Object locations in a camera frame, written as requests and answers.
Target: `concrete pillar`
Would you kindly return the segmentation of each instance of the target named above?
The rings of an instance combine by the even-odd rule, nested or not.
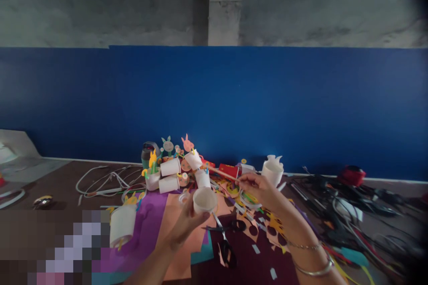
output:
[[[242,0],[210,0],[209,46],[237,46]]]

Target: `bracelet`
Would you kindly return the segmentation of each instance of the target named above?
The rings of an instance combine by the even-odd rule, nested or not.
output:
[[[320,270],[318,272],[305,271],[304,269],[299,267],[299,265],[296,264],[294,259],[293,259],[293,263],[294,263],[294,266],[296,267],[296,269],[299,270],[300,272],[302,272],[303,274],[308,275],[308,276],[312,276],[312,277],[318,277],[318,276],[323,276],[323,275],[327,274],[331,270],[331,268],[334,266],[334,262],[331,259],[329,254],[327,254],[327,258],[329,259],[327,266],[323,270]]]
[[[321,247],[321,242],[320,241],[318,241],[318,244],[316,244],[315,246],[307,246],[307,245],[298,245],[298,244],[295,244],[295,243],[289,241],[287,238],[285,238],[285,240],[287,241],[287,245],[290,245],[290,246],[293,246],[293,247],[297,247],[297,248],[300,248],[300,249],[317,250],[317,249],[319,249]]]

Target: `blue wall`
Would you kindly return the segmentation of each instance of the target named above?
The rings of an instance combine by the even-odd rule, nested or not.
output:
[[[0,48],[0,127],[43,156],[138,162],[189,134],[206,159],[428,177],[427,50]]]

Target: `purple paper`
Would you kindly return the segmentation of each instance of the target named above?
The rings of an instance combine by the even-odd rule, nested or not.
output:
[[[132,239],[116,248],[101,248],[101,260],[93,261],[92,271],[101,273],[134,271],[155,249],[168,194],[148,192],[135,219]]]
[[[202,244],[209,244],[210,243],[210,241],[208,239],[208,233],[209,232],[210,232],[209,230],[205,230],[204,239],[202,240]]]

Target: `right hand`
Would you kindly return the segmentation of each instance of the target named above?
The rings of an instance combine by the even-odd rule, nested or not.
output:
[[[242,175],[238,181],[240,188],[252,194],[264,207],[271,211],[280,212],[289,203],[288,199],[265,176],[248,173]]]

